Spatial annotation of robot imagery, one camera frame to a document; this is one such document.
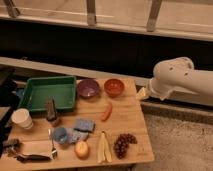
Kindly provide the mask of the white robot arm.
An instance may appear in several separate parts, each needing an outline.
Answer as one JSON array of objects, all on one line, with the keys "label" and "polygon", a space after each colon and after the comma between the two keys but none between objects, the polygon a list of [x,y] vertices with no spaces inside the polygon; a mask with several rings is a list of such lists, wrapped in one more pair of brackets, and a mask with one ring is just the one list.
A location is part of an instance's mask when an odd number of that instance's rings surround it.
[{"label": "white robot arm", "polygon": [[153,77],[136,94],[137,100],[157,97],[169,98],[176,87],[213,97],[213,71],[196,70],[188,57],[178,57],[158,62]]}]

